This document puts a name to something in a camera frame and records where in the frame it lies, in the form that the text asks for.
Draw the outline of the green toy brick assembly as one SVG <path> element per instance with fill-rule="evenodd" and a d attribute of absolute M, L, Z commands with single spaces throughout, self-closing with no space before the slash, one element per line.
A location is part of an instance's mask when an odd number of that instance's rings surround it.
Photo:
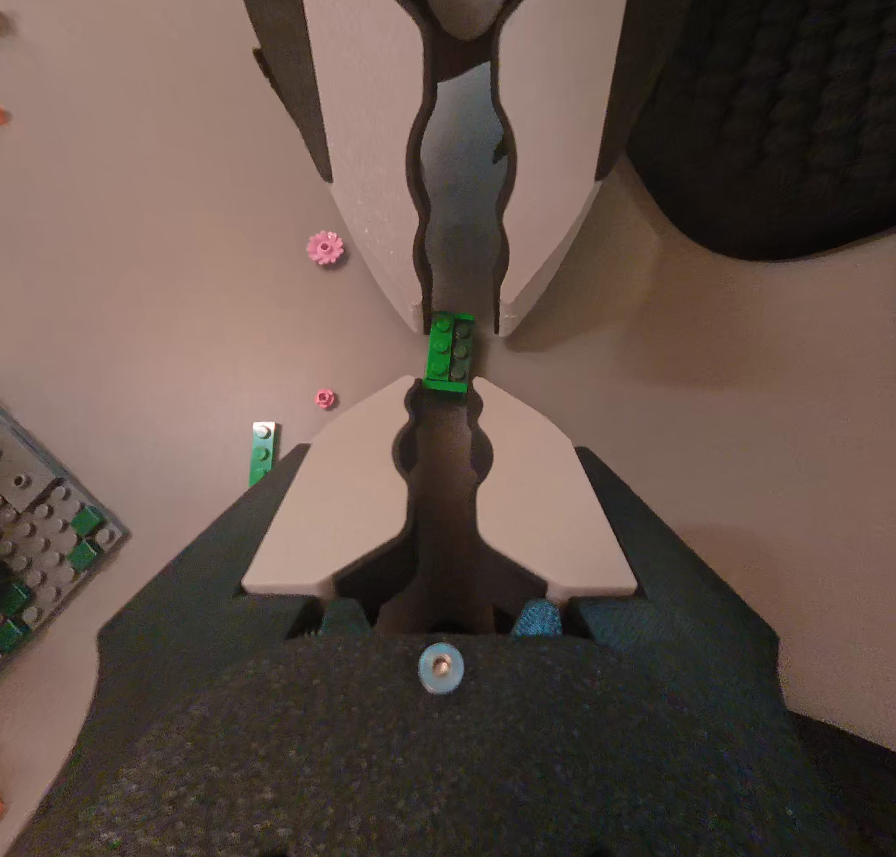
<path fill-rule="evenodd" d="M 471 380 L 475 316 L 434 313 L 422 386 L 434 393 L 465 399 Z"/>

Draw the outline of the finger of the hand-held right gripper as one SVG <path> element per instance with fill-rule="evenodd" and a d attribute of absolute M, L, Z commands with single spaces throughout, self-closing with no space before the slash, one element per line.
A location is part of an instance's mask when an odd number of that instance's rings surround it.
<path fill-rule="evenodd" d="M 497 201 L 495 327 L 509 336 L 554 278 L 597 174 L 627 0 L 506 0 L 491 97 L 507 150 Z"/>
<path fill-rule="evenodd" d="M 430 205 L 420 148 L 434 110 L 431 28 L 410 0 L 303 0 L 332 198 L 377 285 L 428 331 Z"/>

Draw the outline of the narrow green toy plate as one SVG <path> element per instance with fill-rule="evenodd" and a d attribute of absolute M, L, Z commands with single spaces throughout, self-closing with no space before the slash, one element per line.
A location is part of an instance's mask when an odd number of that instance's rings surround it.
<path fill-rule="evenodd" d="M 248 486 L 252 487 L 273 470 L 279 455 L 280 426 L 267 420 L 252 423 L 252 448 Z"/>

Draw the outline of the grey desk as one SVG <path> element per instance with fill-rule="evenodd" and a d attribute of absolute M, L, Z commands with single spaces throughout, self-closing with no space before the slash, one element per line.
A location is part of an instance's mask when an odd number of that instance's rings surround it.
<path fill-rule="evenodd" d="M 2 406 L 132 533 L 2 673 L 2 852 L 68 758 L 103 624 L 310 440 L 418 372 L 264 79 L 242 0 L 2 0 Z M 894 237 L 719 256 L 627 162 L 485 377 L 614 470 L 773 627 L 789 706 L 894 749 Z"/>

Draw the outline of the toy brick building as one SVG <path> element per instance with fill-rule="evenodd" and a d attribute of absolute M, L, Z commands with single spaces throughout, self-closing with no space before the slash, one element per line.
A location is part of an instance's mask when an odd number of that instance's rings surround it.
<path fill-rule="evenodd" d="M 121 518 L 2 410 L 2 665 L 14 661 L 130 539 Z"/>

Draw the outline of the black textured wrist rest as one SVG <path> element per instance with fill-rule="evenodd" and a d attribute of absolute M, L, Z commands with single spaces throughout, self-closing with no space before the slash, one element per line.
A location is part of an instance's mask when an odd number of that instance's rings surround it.
<path fill-rule="evenodd" d="M 895 0 L 693 0 L 626 156 L 685 236 L 790 261 L 895 222 Z"/>
<path fill-rule="evenodd" d="M 855 855 L 895 854 L 895 753 L 795 712 L 802 746 L 836 804 L 841 839 Z"/>

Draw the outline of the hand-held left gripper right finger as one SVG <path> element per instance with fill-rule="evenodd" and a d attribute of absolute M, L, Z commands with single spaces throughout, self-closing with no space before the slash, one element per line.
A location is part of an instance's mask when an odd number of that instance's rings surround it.
<path fill-rule="evenodd" d="M 477 576 L 511 617 L 531 600 L 629 598 L 638 582 L 571 439 L 485 378 L 469 411 Z"/>

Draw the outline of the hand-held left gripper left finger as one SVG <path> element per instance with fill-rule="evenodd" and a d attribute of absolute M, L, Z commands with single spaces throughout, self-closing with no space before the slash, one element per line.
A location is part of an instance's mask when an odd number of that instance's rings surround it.
<path fill-rule="evenodd" d="M 325 426 L 242 580 L 247 594 L 357 602 L 368 622 L 412 582 L 421 381 L 406 375 Z"/>

